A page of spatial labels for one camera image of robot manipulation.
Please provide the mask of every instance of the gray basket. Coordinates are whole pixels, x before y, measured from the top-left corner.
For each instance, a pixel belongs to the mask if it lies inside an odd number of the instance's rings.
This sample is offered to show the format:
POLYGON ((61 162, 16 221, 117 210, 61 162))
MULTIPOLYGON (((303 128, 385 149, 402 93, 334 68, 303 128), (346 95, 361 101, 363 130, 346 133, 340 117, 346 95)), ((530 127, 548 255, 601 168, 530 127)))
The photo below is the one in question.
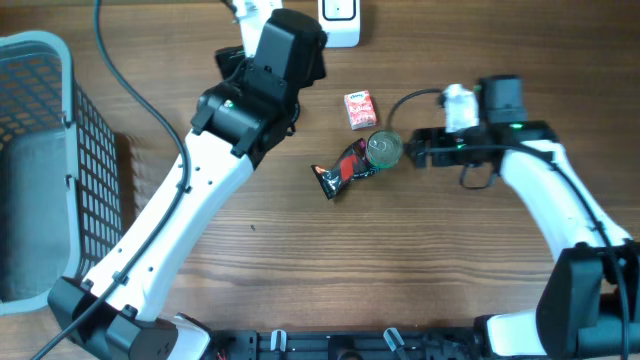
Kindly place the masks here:
POLYGON ((57 36, 0 38, 0 315, 46 306, 120 240, 115 137, 57 36))

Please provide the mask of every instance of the green lid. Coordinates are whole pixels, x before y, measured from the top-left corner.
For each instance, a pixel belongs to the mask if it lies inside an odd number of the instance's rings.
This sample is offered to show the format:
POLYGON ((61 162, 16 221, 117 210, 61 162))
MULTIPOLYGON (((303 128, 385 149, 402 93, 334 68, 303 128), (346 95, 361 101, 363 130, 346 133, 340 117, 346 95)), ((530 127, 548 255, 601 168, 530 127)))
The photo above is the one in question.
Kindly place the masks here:
POLYGON ((394 166, 403 153, 402 138, 394 131, 377 131, 367 141, 367 159, 373 166, 381 169, 394 166))

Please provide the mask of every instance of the wood grain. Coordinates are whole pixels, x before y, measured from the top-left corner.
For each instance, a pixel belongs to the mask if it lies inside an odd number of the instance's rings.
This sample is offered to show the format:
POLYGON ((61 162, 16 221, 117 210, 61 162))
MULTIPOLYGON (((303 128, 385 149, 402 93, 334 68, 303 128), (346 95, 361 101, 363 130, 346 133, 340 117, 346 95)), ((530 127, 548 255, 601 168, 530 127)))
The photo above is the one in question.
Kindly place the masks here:
MULTIPOLYGON (((316 13, 314 1, 287 4, 316 13)), ((459 169, 418 171, 403 159, 328 202, 309 166, 333 164, 372 132, 349 129, 346 93, 369 90, 384 117, 419 88, 517 73, 530 117, 551 124, 596 199, 638 236, 639 13, 637 2, 363 2, 361 45, 325 51, 328 77, 301 93, 298 134, 265 158, 211 222, 166 311, 217 329, 383 329, 464 325, 534 307, 553 263, 502 182, 465 191, 459 169)), ((240 44, 219 4, 107 6, 102 24, 120 70, 183 135, 197 97, 220 81, 214 50, 240 44)), ((122 170, 123 180, 132 180, 127 208, 138 213, 175 147, 102 64, 90 7, 0 8, 0 35, 32 28, 65 39, 78 81, 128 139, 123 164, 131 170, 122 170)), ((406 139, 444 119, 429 97, 396 115, 406 139)), ((0 358, 28 357, 57 331, 48 310, 0 318, 0 358)), ((67 343, 50 356, 86 357, 67 343)))

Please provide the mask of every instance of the snack package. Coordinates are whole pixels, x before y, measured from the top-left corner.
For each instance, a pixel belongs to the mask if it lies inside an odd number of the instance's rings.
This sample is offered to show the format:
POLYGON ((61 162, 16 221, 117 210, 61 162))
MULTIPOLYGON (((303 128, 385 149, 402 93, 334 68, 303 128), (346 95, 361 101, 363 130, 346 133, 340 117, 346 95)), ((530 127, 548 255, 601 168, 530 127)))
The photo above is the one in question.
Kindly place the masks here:
POLYGON ((373 101, 369 91, 360 91, 344 96, 344 104, 349 114, 351 130, 361 129, 378 124, 373 101))
POLYGON ((328 200, 333 199, 351 180, 366 178, 379 171, 367 160, 366 151, 367 141, 360 138, 349 145, 333 168, 311 165, 328 200))

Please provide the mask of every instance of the small red box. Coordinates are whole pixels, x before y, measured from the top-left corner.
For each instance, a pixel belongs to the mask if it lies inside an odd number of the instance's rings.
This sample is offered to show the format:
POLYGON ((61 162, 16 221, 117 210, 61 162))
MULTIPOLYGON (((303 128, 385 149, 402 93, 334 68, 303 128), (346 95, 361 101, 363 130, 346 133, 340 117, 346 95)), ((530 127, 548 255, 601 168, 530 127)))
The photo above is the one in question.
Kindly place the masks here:
POLYGON ((360 91, 344 96, 344 104, 349 114, 351 130, 361 129, 378 124, 376 112, 369 91, 360 91))

